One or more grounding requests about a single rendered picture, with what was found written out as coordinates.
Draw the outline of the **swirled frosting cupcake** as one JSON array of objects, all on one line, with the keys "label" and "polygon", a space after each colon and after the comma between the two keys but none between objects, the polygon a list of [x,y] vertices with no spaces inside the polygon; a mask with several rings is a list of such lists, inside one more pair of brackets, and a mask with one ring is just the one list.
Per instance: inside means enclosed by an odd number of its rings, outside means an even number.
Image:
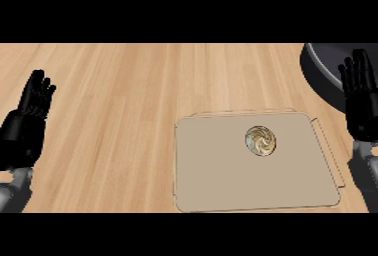
[{"label": "swirled frosting cupcake", "polygon": [[261,157],[269,156],[276,149],[276,137],[264,126],[254,126],[245,134],[248,150]]}]

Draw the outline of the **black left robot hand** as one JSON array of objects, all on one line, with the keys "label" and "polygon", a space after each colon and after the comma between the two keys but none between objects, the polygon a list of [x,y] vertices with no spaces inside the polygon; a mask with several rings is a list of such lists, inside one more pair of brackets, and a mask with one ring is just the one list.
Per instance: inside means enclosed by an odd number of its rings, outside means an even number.
[{"label": "black left robot hand", "polygon": [[56,86],[34,70],[18,103],[0,125],[0,171],[33,167],[43,150],[46,119]]}]

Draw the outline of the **dark grey pot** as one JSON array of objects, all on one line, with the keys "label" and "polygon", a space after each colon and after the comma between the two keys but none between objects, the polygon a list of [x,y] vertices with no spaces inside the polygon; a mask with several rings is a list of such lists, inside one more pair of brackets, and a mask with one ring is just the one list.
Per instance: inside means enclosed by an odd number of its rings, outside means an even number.
[{"label": "dark grey pot", "polygon": [[378,81],[378,43],[306,43],[300,54],[300,67],[306,81],[322,100],[346,112],[346,100],[338,65],[354,49],[365,49]]}]

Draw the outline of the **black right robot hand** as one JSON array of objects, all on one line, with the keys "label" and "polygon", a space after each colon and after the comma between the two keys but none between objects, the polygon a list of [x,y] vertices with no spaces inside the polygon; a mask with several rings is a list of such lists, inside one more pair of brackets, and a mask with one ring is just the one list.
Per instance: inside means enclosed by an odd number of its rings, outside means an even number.
[{"label": "black right robot hand", "polygon": [[357,141],[378,143],[378,80],[365,49],[353,50],[338,71],[349,133]]}]

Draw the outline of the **beige flat tray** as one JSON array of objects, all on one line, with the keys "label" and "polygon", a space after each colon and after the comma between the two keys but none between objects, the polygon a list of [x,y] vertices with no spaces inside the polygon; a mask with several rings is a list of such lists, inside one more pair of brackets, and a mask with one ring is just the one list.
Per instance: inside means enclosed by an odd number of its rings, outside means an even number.
[{"label": "beige flat tray", "polygon": [[[273,152],[257,155],[247,133],[263,126]],[[332,207],[337,181],[303,112],[191,116],[174,127],[176,206],[183,212]]]}]

